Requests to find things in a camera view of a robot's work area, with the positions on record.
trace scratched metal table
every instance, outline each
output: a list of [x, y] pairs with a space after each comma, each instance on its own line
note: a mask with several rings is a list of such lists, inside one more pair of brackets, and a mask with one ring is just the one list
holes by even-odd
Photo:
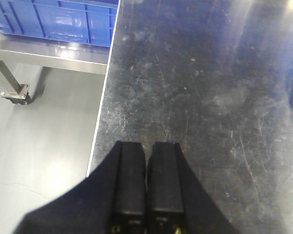
[[243, 234], [293, 234], [293, 0], [123, 0], [91, 170], [177, 141]]

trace metal shelf leg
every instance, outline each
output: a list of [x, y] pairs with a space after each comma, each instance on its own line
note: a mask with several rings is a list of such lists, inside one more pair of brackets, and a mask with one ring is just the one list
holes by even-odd
[[0, 82], [5, 89], [1, 96], [12, 101], [14, 104], [26, 105], [30, 97], [28, 95], [28, 84], [19, 84], [9, 68], [0, 60]]

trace gray floor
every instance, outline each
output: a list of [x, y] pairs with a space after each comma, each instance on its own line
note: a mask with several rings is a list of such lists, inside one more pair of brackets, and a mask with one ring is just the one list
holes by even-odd
[[10, 64], [35, 100], [0, 97], [0, 234], [84, 179], [104, 76]]

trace plastic crate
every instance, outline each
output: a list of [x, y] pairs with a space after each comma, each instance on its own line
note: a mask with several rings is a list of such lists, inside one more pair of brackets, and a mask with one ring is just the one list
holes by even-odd
[[0, 0], [5, 34], [109, 47], [118, 0]]

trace metal rack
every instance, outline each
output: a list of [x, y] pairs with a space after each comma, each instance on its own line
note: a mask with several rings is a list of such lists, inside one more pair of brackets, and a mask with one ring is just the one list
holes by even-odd
[[104, 75], [109, 48], [48, 39], [37, 39], [0, 32], [0, 82], [3, 98], [26, 105], [29, 84], [19, 84], [4, 61]]

